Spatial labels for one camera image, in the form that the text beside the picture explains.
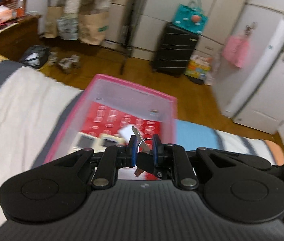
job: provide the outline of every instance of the pink plastic box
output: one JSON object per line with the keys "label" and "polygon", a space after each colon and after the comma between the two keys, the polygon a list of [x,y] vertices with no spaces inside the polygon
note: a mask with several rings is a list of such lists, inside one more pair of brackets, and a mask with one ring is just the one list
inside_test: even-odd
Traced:
{"label": "pink plastic box", "polygon": [[97,102],[141,119],[161,122],[161,141],[175,143],[177,99],[162,92],[108,75],[95,75],[59,131],[45,163],[68,154],[81,130],[92,102]]}

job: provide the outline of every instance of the black plastic bag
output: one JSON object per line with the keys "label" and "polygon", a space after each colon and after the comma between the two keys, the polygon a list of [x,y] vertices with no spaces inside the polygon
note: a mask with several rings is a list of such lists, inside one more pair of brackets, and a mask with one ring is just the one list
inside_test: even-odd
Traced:
{"label": "black plastic bag", "polygon": [[49,55],[50,49],[48,47],[35,45],[24,52],[19,62],[38,70],[47,62]]}

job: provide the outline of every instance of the shoe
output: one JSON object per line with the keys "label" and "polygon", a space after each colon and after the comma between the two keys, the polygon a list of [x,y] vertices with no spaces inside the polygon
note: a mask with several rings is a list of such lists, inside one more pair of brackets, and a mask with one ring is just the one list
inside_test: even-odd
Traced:
{"label": "shoe", "polygon": [[74,68],[79,69],[81,67],[80,56],[73,54],[69,59],[72,61]]}
{"label": "shoe", "polygon": [[48,62],[48,65],[54,65],[57,62],[57,53],[50,52],[47,62]]}
{"label": "shoe", "polygon": [[70,74],[72,70],[72,60],[64,58],[59,61],[59,67],[65,74]]}

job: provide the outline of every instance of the white wardrobe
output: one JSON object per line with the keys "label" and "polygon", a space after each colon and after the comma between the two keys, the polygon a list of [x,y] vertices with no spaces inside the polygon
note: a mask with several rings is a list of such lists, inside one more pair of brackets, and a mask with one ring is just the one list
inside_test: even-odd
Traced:
{"label": "white wardrobe", "polygon": [[123,21],[130,7],[130,2],[130,0],[112,0],[109,9],[109,29],[106,32],[106,40],[120,42]]}
{"label": "white wardrobe", "polygon": [[[245,0],[201,0],[209,21],[197,44],[196,52],[214,55],[226,42]],[[179,4],[189,0],[146,0],[133,39],[132,56],[152,60],[159,36],[166,22],[171,22]]]}

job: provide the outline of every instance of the circular cap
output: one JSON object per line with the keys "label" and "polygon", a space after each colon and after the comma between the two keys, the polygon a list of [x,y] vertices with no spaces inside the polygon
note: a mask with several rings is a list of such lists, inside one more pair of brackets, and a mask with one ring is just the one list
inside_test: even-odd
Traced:
{"label": "circular cap", "polygon": [[181,184],[186,187],[194,187],[197,181],[193,178],[184,178],[181,180]]}
{"label": "circular cap", "polygon": [[233,195],[244,201],[259,201],[268,194],[268,189],[262,183],[255,180],[235,182],[231,186]]}
{"label": "circular cap", "polygon": [[104,187],[109,184],[109,181],[105,178],[97,178],[93,181],[93,184],[97,187]]}
{"label": "circular cap", "polygon": [[50,179],[34,179],[22,186],[22,194],[33,200],[44,200],[54,196],[59,190],[59,185]]}

